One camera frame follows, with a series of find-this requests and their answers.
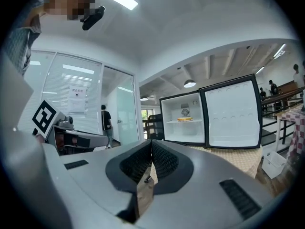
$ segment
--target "white plastic basket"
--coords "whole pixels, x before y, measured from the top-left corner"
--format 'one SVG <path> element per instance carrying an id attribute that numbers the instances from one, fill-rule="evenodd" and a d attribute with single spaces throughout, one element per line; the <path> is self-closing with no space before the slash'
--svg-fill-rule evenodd
<path id="1" fill-rule="evenodd" d="M 286 159 L 280 156 L 277 152 L 271 151 L 267 156 L 264 156 L 262 168 L 273 179 L 282 173 Z"/>

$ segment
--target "yellow checkered tablecloth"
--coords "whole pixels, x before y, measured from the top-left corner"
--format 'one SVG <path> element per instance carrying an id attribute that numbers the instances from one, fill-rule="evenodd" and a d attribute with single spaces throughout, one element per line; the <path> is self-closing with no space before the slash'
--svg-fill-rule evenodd
<path id="1" fill-rule="evenodd" d="M 263 148 L 254 149 L 220 149 L 220 148 L 203 148 L 188 146 L 189 148 L 194 148 L 204 152 L 209 152 L 215 154 L 226 161 L 230 162 L 232 165 L 236 166 L 243 172 L 247 173 L 252 178 L 255 178 L 257 173 L 257 168 L 262 159 Z M 151 177 L 155 184 L 158 182 L 156 169 L 152 164 Z"/>

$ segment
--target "black vent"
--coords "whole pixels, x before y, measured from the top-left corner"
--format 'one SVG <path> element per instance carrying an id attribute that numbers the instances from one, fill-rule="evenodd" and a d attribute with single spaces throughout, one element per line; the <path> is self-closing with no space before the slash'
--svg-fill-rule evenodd
<path id="1" fill-rule="evenodd" d="M 244 220 L 250 218 L 261 209 L 234 180 L 225 180 L 219 184 Z"/>
<path id="2" fill-rule="evenodd" d="M 176 155 L 155 142 L 152 143 L 152 159 L 156 168 L 158 181 L 174 172 L 179 165 L 179 159 Z"/>
<path id="3" fill-rule="evenodd" d="M 120 163 L 120 169 L 135 183 L 139 183 L 152 159 L 150 143 Z"/>
<path id="4" fill-rule="evenodd" d="M 66 167 L 67 170 L 70 170 L 70 169 L 73 169 L 73 168 L 84 166 L 86 164 L 88 164 L 88 162 L 86 160 L 80 160 L 80 161 L 65 164 L 65 167 Z"/>

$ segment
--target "red and white checkered tablecloth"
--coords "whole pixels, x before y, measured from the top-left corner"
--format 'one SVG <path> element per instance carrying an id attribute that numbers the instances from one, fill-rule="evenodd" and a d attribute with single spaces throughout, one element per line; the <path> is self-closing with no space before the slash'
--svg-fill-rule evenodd
<path id="1" fill-rule="evenodd" d="M 305 112 L 302 112 L 303 105 L 300 105 L 292 110 L 282 114 L 281 119 L 295 122 L 295 131 L 290 143 L 288 156 L 296 149 L 298 154 L 305 151 Z"/>

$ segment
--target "plaid shirt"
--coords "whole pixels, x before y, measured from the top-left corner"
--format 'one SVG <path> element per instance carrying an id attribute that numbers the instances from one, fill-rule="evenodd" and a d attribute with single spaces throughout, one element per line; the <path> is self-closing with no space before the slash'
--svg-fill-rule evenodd
<path id="1" fill-rule="evenodd" d="M 30 0 L 23 8 L 3 45 L 3 52 L 17 71 L 24 75 L 31 58 L 31 47 L 41 34 L 39 15 L 33 17 L 30 27 L 22 27 L 31 10 L 44 4 L 44 0 Z"/>

